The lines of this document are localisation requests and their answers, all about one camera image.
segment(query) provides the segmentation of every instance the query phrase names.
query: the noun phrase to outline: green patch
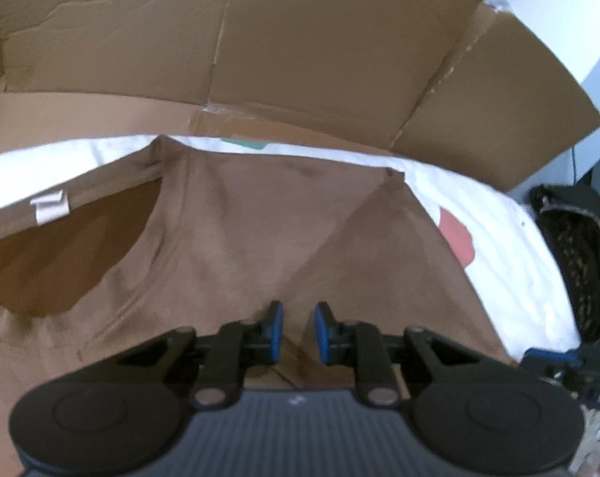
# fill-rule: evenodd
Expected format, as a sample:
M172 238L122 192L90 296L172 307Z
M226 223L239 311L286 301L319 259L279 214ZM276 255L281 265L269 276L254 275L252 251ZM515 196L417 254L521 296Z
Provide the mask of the green patch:
M261 151L267 145L266 142L253 142L251 140L233 140L231 138L222 138L224 142L233 143L234 145L240 145L241 147L247 147L248 149L254 149L255 151Z

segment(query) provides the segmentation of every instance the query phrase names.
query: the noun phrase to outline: round black disc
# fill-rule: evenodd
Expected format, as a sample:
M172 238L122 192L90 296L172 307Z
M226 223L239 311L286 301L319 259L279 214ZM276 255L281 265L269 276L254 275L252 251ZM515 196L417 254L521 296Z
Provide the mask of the round black disc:
M10 416L19 455L55 475L116 475L158 456L181 424L161 384L52 382L26 394Z
M415 400L423 441L479 473L530 475L570 459L584 430L579 405L543 382L431 384Z

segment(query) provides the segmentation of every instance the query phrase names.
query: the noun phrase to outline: white bedsheet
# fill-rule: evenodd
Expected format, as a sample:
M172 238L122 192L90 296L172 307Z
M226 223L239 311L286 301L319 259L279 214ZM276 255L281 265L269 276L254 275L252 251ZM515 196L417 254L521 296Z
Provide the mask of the white bedsheet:
M1 154L0 208L142 149L153 138L71 140ZM561 274L538 228L519 205L492 188L398 157L220 138L176 139L206 151L299 155L402 172L437 225L445 208L472 236L475 256L465 271L512 357L520 360L531 347L565 351L579 345Z

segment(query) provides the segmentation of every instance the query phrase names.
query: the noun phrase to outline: ribbed black surface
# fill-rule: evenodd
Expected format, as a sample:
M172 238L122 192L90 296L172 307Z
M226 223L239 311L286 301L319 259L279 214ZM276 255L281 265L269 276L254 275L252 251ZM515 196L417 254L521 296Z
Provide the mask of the ribbed black surface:
M348 391L245 392L197 415L168 454L129 477L468 477L438 459L392 411ZM549 475L567 476L565 471ZM30 472L28 477L44 477Z

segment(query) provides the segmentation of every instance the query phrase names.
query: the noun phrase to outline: brown fabric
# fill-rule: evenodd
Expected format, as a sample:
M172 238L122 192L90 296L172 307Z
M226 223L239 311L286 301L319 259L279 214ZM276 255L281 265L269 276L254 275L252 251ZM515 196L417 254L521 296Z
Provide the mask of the brown fabric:
M151 183L160 181L159 185ZM71 213L0 210L0 476L6 421L30 387L177 326L214 333L285 304L282 362L251 386L351 383L321 368L311 312L398 334L422 325L505 359L460 263L401 174L217 154L158 138L59 186Z

